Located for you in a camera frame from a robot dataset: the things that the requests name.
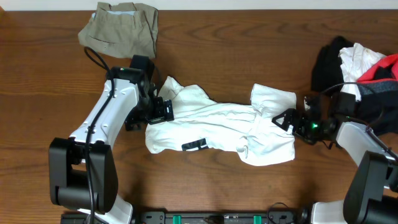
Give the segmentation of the white t-shirt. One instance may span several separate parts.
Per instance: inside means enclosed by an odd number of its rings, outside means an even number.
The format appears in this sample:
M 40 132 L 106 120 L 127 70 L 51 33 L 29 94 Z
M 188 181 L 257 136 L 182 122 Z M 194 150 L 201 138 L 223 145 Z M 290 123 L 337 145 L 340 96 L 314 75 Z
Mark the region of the white t-shirt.
M 250 104 L 217 103 L 198 85 L 182 86 L 167 77 L 159 95 L 171 100 L 174 120 L 146 127 L 146 147 L 153 154 L 214 148 L 235 152 L 252 166 L 295 158 L 292 129 L 283 130 L 272 122 L 295 108 L 295 93 L 254 84 Z

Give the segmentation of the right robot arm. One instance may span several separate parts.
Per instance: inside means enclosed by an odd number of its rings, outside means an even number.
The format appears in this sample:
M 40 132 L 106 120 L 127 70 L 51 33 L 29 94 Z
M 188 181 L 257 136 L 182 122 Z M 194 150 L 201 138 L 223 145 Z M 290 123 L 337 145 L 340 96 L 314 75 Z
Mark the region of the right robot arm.
M 397 199 L 384 190 L 397 191 L 397 154 L 365 122 L 344 114 L 315 121 L 290 108 L 272 122 L 306 142 L 329 140 L 343 148 L 358 166 L 343 200 L 317 202 L 304 220 L 310 223 L 397 223 Z

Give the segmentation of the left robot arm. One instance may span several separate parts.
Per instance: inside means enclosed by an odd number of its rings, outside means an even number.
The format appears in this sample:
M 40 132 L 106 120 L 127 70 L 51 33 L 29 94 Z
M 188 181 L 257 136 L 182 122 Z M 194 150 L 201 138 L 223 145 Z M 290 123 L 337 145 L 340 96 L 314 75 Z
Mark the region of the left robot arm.
M 84 213 L 84 223 L 131 223 L 133 206 L 118 195 L 112 148 L 121 130 L 173 120 L 172 103 L 157 96 L 156 68 L 114 67 L 88 117 L 49 146 L 50 200 Z

